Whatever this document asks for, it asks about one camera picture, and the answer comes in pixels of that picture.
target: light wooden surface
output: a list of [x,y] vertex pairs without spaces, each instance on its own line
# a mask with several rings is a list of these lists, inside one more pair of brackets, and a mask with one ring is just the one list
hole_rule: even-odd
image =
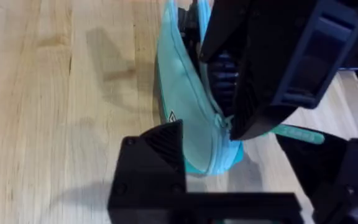
[[[109,223],[121,139],[159,124],[154,57],[163,0],[0,0],[0,223]],[[337,77],[288,123],[358,137],[358,83]],[[295,191],[272,135],[192,191]]]

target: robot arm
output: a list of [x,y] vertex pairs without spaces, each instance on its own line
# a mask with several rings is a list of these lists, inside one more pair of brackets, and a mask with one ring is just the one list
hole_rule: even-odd
[[[197,64],[194,42],[200,37],[194,25],[179,22],[180,29],[192,32],[183,41]],[[234,115],[232,139],[266,133],[297,107],[315,108],[341,67],[358,66],[354,57],[358,1],[353,0],[215,0],[200,51],[211,85],[223,82],[214,76],[225,69],[238,73],[231,79],[233,94],[225,95],[230,105],[212,88],[225,115]],[[225,63],[231,66],[217,66]],[[321,134],[322,145],[277,139],[314,206],[315,222],[358,223],[358,139]],[[188,193],[181,140],[180,121],[123,140],[108,203],[113,223],[302,223],[294,194]]]

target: logo patch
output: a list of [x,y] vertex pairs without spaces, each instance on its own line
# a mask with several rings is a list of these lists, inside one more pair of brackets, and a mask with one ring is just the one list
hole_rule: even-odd
[[176,120],[177,120],[177,117],[175,116],[175,114],[174,114],[173,111],[171,110],[171,113],[169,114],[168,121],[169,121],[169,122],[175,122]]

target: black mount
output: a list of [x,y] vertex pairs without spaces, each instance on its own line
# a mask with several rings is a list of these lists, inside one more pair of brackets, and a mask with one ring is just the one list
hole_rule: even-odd
[[181,121],[125,138],[108,211],[114,224],[210,224],[216,220],[302,223],[294,194],[200,194],[186,190]]

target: teal pouch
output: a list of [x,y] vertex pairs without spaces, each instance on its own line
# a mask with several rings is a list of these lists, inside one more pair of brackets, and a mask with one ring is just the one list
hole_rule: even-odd
[[242,142],[230,140],[229,119],[213,106],[213,99],[208,96],[187,54],[177,26],[177,14],[176,2],[168,0],[156,61],[163,119],[167,122],[183,120],[187,172],[222,174],[242,160]]

